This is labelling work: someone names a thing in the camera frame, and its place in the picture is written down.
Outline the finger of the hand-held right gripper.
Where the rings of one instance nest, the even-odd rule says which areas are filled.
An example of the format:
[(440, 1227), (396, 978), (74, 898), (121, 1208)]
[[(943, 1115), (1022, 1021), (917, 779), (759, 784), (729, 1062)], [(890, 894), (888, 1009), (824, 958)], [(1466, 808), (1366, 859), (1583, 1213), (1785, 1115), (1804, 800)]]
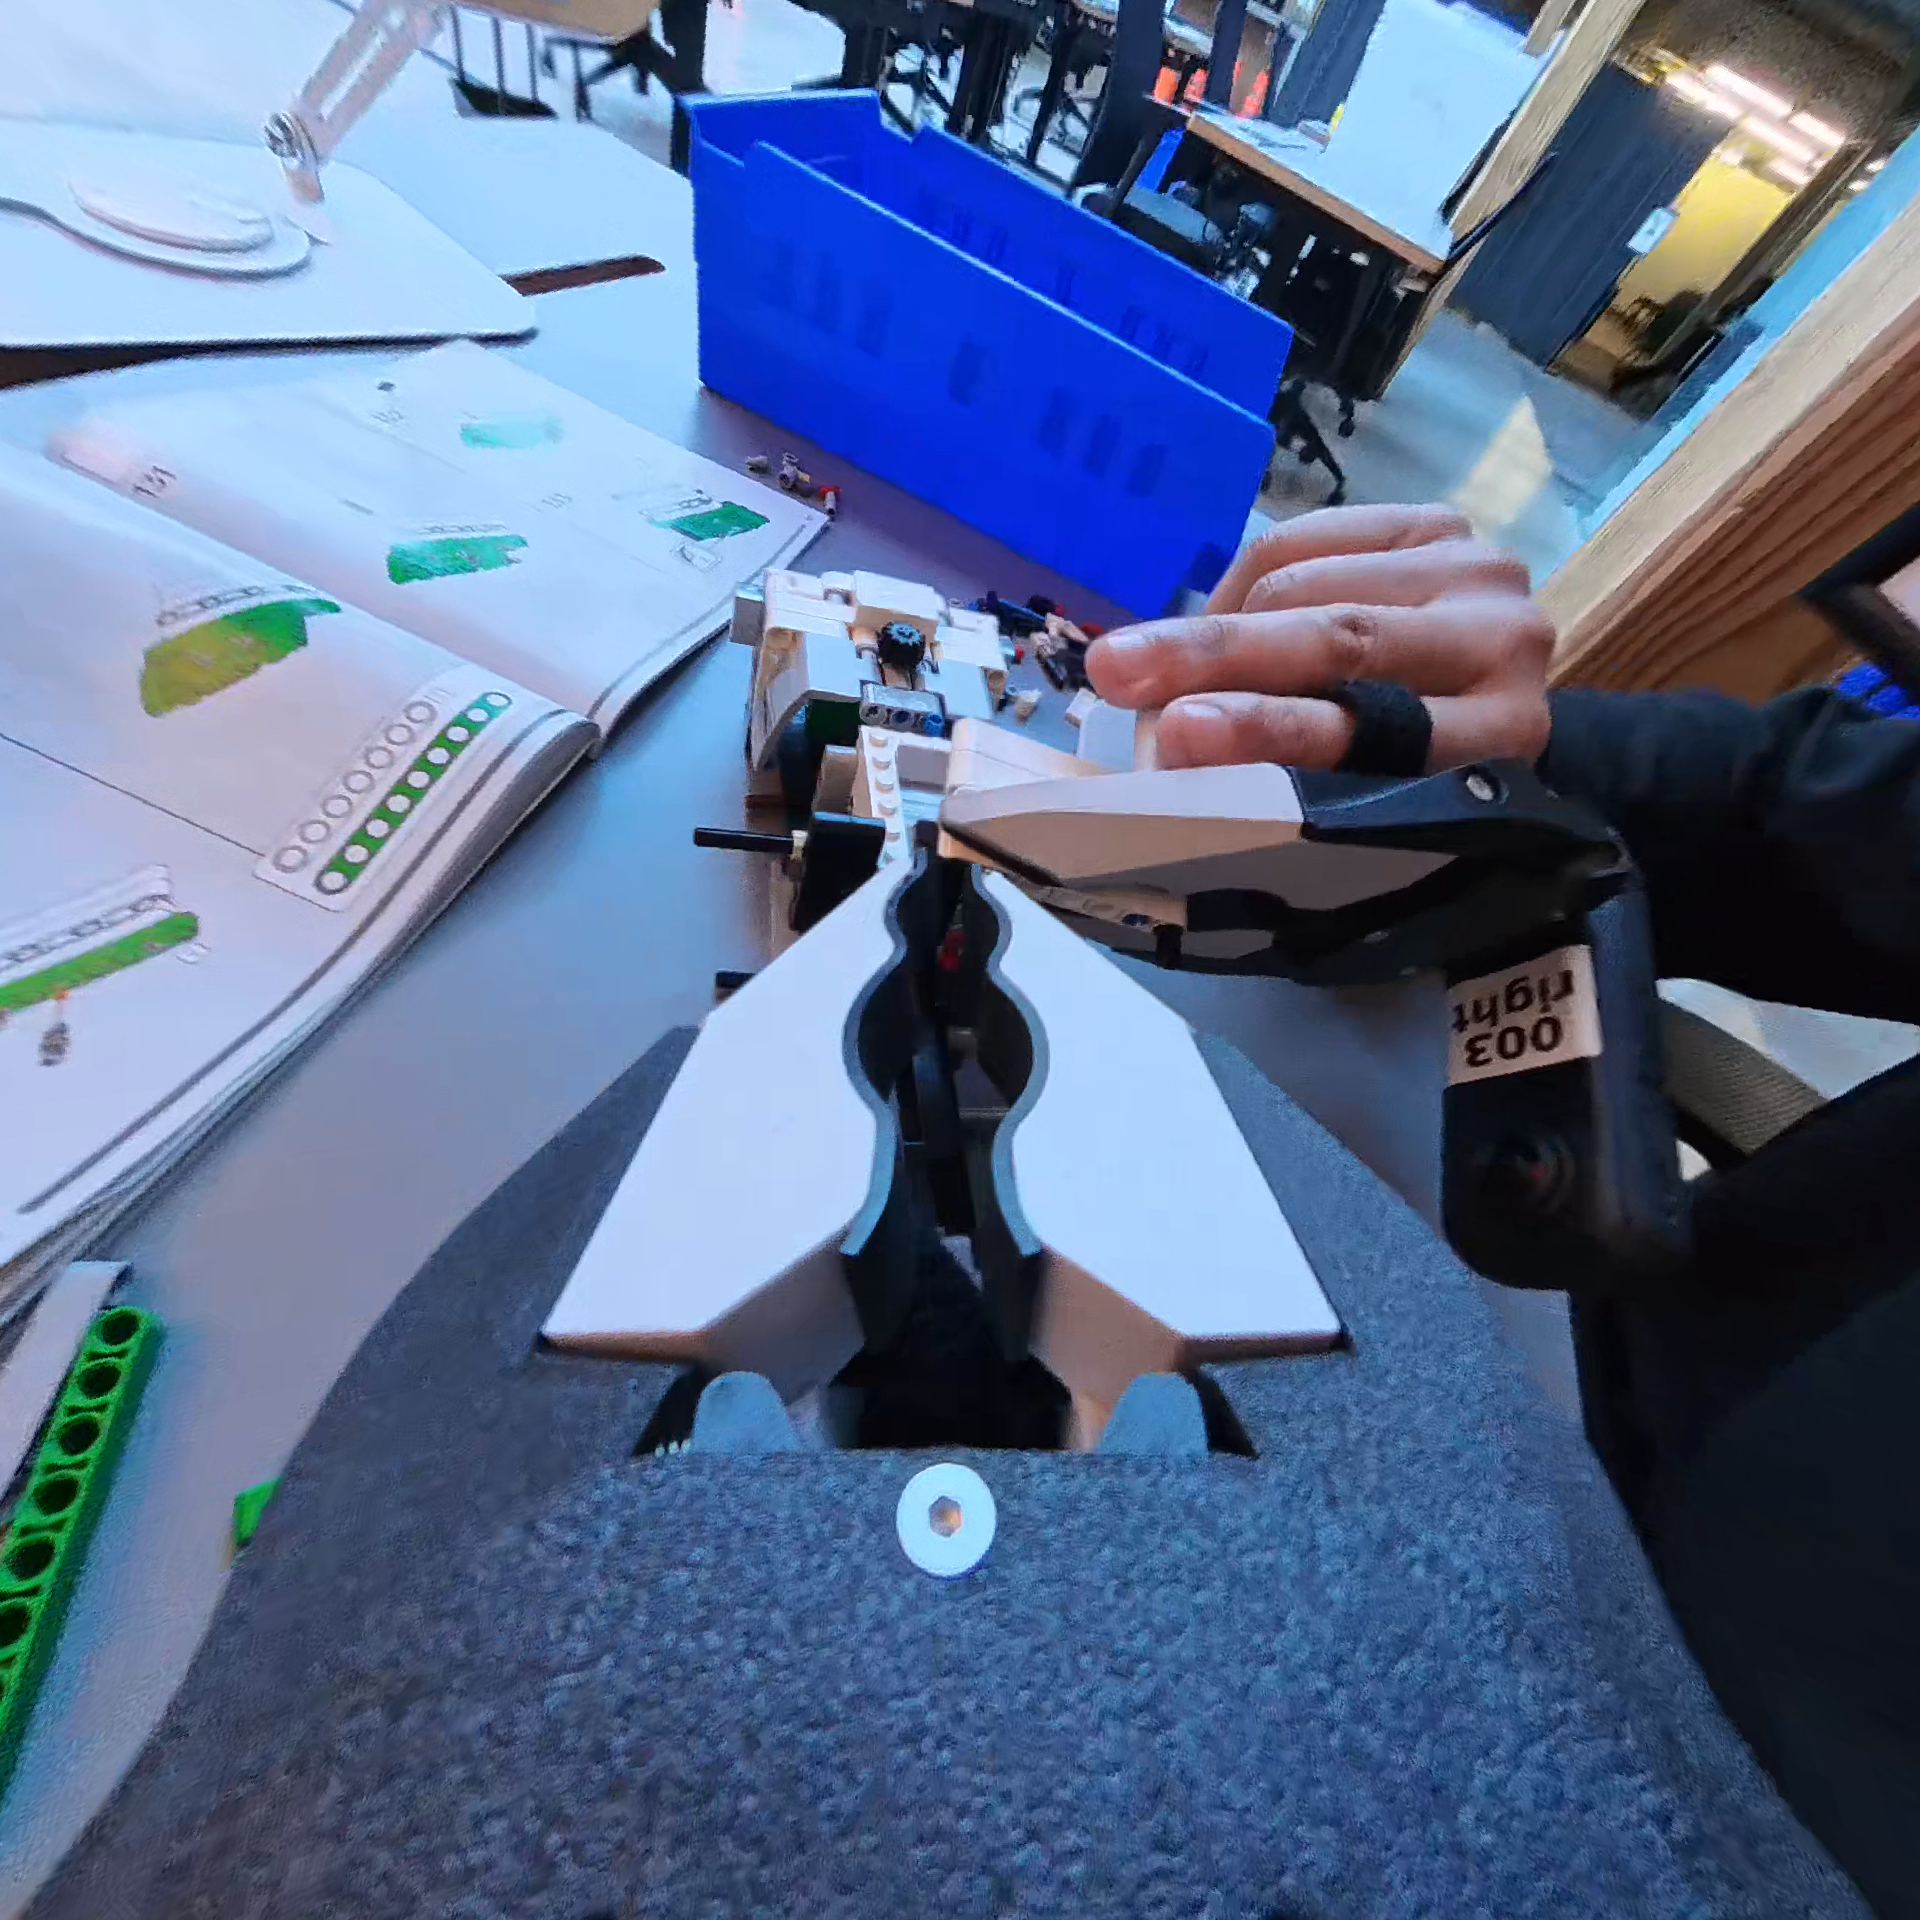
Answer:
[(1109, 950), (1164, 972), (1282, 977), (1314, 988), (1352, 985), (1352, 923), (1333, 909), (1306, 909), (1252, 892), (1199, 894), (1185, 898), (1183, 907), (1180, 964), (1154, 964)]
[(1453, 862), (1306, 838), (1295, 784), (1276, 763), (953, 788), (942, 819), (950, 834), (1002, 869), (1042, 874), (1081, 892), (1369, 898)]

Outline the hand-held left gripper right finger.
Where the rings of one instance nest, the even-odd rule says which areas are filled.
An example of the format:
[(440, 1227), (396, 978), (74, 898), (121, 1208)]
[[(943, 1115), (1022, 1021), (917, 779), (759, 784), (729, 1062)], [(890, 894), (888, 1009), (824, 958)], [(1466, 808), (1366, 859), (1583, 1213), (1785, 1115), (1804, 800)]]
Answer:
[(1335, 1348), (1336, 1310), (1188, 1021), (1005, 878), (978, 892), (1001, 928), (990, 978), (1032, 1045), (996, 1140), (1039, 1244), (1025, 1344), (1069, 1390), (1072, 1448), (1140, 1376)]

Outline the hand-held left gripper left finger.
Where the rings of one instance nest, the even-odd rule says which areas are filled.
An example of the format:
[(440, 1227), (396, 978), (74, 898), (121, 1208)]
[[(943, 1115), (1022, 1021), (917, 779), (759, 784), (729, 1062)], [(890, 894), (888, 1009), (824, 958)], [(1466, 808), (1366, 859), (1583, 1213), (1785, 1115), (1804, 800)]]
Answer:
[(917, 1251), (900, 1084), (913, 961), (879, 869), (711, 1013), (542, 1334), (766, 1376), (784, 1400), (900, 1333)]

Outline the white and black lego model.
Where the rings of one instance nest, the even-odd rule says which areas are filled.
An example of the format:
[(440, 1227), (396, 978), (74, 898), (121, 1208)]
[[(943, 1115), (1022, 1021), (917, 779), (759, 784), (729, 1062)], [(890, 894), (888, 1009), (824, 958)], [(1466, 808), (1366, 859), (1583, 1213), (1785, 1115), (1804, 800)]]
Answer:
[(871, 570), (769, 570), (732, 619), (751, 649), (745, 827), (700, 848), (761, 852), (778, 953), (936, 826), (953, 755), (968, 777), (1128, 772), (1154, 720), (1066, 696), (940, 589)]

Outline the person's right forearm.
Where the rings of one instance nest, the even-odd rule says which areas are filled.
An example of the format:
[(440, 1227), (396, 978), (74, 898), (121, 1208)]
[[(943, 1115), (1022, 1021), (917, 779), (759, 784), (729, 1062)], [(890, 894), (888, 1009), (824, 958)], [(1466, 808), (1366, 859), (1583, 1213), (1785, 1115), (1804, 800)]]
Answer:
[(1800, 689), (1550, 697), (1543, 779), (1642, 878), (1657, 977), (1918, 1021), (1918, 725)]

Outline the pile of small lego pieces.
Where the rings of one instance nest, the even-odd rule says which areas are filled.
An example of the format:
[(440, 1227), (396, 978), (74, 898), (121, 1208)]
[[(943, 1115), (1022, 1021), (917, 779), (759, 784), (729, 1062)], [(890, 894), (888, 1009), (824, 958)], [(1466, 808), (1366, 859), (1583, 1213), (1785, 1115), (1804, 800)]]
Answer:
[(966, 601), (966, 610), (990, 617), (1002, 644), (1020, 661), (1036, 665), (1056, 691), (1074, 697), (1090, 686), (1088, 648), (1104, 635), (1104, 626), (1072, 619), (1045, 595), (1015, 603), (996, 592), (982, 592)]

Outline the lego instruction booklet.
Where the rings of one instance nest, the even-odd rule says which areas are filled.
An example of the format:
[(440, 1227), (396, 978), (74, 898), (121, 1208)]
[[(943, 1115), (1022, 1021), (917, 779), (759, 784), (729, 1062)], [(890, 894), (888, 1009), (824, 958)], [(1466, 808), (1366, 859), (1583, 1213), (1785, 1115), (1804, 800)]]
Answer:
[(465, 344), (4, 449), (4, 1317), (822, 516)]

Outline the green lego beam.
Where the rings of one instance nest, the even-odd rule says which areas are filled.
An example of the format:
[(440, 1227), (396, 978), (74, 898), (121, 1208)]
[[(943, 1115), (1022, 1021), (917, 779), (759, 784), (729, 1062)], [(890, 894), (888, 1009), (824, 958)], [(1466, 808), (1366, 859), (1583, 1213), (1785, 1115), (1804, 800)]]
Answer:
[(160, 1320), (117, 1305), (96, 1314), (55, 1400), (2, 1550), (2, 1786), (55, 1657), (66, 1604), (106, 1502), (148, 1373)]

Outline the person's right hand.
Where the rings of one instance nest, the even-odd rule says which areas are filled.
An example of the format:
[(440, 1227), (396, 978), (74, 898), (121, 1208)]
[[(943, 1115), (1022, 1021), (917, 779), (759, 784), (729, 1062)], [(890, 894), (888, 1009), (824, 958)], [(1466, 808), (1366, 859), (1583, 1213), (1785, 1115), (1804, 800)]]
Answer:
[(1341, 681), (1396, 684), (1431, 718), (1426, 769), (1535, 762), (1551, 716), (1553, 628), (1527, 568), (1432, 505), (1340, 508), (1265, 529), (1201, 613), (1105, 630), (1088, 681), (1159, 716), (1164, 765), (1335, 769), (1352, 714)]

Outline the wooden partition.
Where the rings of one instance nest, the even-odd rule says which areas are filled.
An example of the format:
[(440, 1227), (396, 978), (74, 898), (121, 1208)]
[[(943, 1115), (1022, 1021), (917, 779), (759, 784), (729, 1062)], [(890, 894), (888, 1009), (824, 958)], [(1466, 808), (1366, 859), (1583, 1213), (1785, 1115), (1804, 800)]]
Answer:
[(1550, 576), (1550, 684), (1767, 700), (1839, 664), (1812, 578), (1918, 499), (1918, 209)]

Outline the blue plastic bin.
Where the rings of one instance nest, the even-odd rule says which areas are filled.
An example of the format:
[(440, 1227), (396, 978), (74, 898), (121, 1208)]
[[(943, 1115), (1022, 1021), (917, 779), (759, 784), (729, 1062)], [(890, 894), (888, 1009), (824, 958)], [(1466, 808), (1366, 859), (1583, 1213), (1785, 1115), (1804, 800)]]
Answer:
[(705, 389), (1118, 609), (1218, 584), (1282, 321), (872, 92), (684, 115)]

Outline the black office chair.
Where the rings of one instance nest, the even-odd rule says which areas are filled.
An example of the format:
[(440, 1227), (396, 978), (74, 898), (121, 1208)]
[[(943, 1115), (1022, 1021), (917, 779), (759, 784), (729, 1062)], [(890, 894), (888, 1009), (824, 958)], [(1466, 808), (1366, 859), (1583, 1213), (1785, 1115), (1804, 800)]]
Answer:
[[(1074, 187), (1072, 202), (1280, 321), (1280, 289), (1303, 266), (1311, 232), (1282, 221), (1280, 205), (1263, 196), (1268, 180), (1262, 176), (1233, 165), (1220, 176), (1212, 148), (1193, 165), (1180, 162), (1185, 118), (1185, 112), (1166, 110), (1140, 133), (1118, 180)], [(1340, 508), (1348, 501), (1348, 478), (1304, 400), (1314, 340), (1301, 322), (1287, 321), (1287, 326), (1284, 374), (1265, 419), (1277, 452), (1325, 469), (1328, 505)]]

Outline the wooden edged work table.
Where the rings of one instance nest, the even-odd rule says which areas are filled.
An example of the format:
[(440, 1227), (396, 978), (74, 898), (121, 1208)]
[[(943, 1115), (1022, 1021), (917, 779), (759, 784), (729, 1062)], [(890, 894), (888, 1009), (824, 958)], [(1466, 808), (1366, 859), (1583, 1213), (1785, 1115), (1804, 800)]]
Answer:
[(1474, 180), (1545, 64), (1469, 8), (1384, 5), (1325, 141), (1301, 118), (1188, 115), (1167, 178), (1276, 209), (1255, 299), (1292, 310), (1292, 378), (1384, 393), (1519, 190)]

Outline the white document stand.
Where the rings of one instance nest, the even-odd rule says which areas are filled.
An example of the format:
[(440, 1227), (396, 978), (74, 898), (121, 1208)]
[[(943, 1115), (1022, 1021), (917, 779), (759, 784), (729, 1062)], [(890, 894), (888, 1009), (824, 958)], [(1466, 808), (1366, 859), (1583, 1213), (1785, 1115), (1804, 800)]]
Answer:
[(351, 5), (4, 5), (6, 352), (510, 340), (532, 308), (344, 133), (440, 22)]

